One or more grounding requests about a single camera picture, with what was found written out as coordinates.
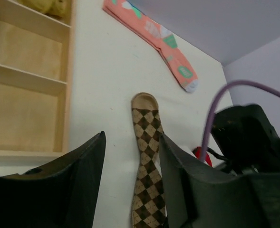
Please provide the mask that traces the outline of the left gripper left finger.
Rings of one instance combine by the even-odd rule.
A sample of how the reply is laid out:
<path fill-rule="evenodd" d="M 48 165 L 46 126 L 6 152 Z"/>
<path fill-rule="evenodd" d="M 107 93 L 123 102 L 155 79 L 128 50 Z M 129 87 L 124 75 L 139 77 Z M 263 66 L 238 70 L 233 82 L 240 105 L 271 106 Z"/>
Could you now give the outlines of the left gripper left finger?
<path fill-rule="evenodd" d="M 24 174 L 0 177 L 0 228 L 90 228 L 106 151 L 100 132 Z"/>

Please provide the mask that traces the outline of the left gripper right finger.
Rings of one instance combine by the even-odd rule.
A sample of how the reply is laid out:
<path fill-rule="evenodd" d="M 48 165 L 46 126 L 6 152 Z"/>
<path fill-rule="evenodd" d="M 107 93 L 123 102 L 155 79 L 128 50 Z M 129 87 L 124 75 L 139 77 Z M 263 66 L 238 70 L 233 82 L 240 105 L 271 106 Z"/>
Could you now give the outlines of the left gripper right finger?
<path fill-rule="evenodd" d="M 161 135 L 159 154 L 171 228 L 280 228 L 280 173 L 233 176 Z"/>

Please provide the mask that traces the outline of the brown argyle sock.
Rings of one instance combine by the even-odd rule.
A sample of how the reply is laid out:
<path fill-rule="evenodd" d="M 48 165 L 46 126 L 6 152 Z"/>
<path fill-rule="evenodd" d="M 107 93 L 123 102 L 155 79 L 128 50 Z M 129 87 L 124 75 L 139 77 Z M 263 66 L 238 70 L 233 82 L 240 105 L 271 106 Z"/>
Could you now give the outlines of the brown argyle sock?
<path fill-rule="evenodd" d="M 163 133 L 158 103 L 149 93 L 131 101 L 132 120 L 140 163 L 132 203 L 132 227 L 161 228 L 166 219 L 163 181 L 155 165 Z"/>

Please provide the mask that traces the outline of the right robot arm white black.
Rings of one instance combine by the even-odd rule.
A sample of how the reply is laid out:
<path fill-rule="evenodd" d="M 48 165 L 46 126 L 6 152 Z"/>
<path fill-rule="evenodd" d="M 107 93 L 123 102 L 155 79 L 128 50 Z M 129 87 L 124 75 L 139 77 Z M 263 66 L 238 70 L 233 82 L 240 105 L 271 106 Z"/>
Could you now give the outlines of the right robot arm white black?
<path fill-rule="evenodd" d="M 211 135 L 221 150 L 207 152 L 222 160 L 220 171 L 231 175 L 280 173 L 280 137 L 257 104 L 232 106 L 214 116 Z"/>

